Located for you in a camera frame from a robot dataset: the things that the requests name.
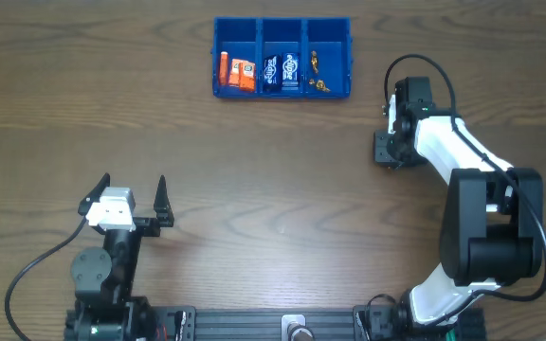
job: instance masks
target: small package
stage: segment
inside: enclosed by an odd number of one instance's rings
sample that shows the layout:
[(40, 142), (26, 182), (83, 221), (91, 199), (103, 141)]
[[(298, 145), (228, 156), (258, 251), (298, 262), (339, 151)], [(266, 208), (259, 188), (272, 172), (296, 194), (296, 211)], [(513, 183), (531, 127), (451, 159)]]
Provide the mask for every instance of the small package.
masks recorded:
[(240, 63), (239, 88), (247, 92), (256, 90), (256, 64), (242, 61)]
[(264, 59), (263, 90), (265, 92), (280, 91), (282, 89), (282, 56), (274, 55)]
[(227, 85), (228, 76), (228, 53), (223, 51), (220, 53), (220, 64), (218, 66), (218, 82), (221, 85)]
[(239, 68), (242, 62), (245, 61), (240, 59), (233, 59), (231, 61), (231, 73), (228, 76), (228, 85), (239, 86)]
[(299, 54), (284, 53), (282, 58), (282, 89), (299, 90)]

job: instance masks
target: wood grain surface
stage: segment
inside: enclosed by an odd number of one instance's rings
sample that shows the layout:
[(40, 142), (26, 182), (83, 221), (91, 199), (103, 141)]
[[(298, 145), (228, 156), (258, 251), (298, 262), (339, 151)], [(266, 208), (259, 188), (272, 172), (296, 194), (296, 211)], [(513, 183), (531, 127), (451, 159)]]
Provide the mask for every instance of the wood grain surface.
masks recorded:
[[(351, 97), (216, 99), (218, 15), (350, 16)], [(542, 174), (546, 225), (546, 1), (1, 0), (0, 340), (15, 339), (9, 282), (72, 232), (106, 171), (144, 215), (168, 179), (177, 227), (143, 242), (136, 271), (135, 294), (155, 305), (353, 307), (425, 280), (446, 185), (431, 166), (371, 159), (384, 72), (409, 52), (446, 69), (473, 135)], [(447, 104), (430, 67), (404, 62), (391, 78), (408, 75), (430, 75)], [(101, 243), (86, 228), (20, 282), (12, 310), (31, 338), (62, 339), (70, 263)], [(546, 295), (480, 304), (490, 339), (546, 338)]]

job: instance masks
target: blue tray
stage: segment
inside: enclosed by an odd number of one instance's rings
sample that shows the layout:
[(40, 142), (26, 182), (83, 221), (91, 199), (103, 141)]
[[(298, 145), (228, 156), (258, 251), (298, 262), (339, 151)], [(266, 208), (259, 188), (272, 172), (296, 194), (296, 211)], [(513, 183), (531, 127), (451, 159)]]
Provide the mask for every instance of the blue tray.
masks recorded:
[[(212, 47), (212, 92), (225, 99), (343, 99), (351, 94), (353, 58), (351, 56), (351, 21), (349, 18), (214, 18)], [(311, 67), (311, 51), (318, 53), (319, 74)], [(256, 63), (256, 91), (220, 86), (220, 52), (232, 59)], [(299, 54), (298, 90), (263, 91), (264, 58), (283, 52)], [(323, 80), (330, 89), (321, 92), (309, 85), (309, 79)]]

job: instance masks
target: brown tabletop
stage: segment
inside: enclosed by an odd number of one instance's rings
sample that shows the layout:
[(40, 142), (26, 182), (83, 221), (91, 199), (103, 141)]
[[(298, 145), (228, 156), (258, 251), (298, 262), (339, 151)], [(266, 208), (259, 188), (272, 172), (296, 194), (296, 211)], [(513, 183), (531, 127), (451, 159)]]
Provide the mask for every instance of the brown tabletop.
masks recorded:
[[(211, 93), (212, 19), (350, 16), (354, 77), (338, 101)], [(383, 77), (405, 53), (439, 62), (488, 149), (545, 183), (546, 1), (0, 1), (0, 340), (4, 293), (62, 241), (106, 172), (151, 215), (160, 174), (177, 226), (144, 240), (134, 293), (197, 308), (353, 307), (399, 296), (439, 262), (446, 184), (432, 166), (372, 161)], [(419, 61), (391, 75), (441, 78)], [(11, 306), (35, 340), (60, 340), (69, 266), (86, 228), (31, 270)], [(504, 292), (534, 291), (540, 276)], [(546, 338), (546, 295), (481, 300), (491, 339)]]

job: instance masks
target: orange package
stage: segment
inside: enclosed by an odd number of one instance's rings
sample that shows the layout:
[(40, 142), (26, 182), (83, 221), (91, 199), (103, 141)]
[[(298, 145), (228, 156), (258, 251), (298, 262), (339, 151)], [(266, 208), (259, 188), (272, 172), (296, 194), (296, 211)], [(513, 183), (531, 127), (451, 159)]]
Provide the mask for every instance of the orange package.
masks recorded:
[(241, 73), (239, 75), (239, 88), (244, 91), (254, 92), (256, 88), (255, 81), (256, 64), (251, 62), (241, 63)]
[(231, 61), (231, 73), (228, 76), (228, 85), (239, 86), (239, 68), (244, 60), (233, 59)]
[(225, 51), (220, 53), (220, 64), (218, 66), (218, 82), (221, 85), (227, 85), (228, 73), (228, 53)]

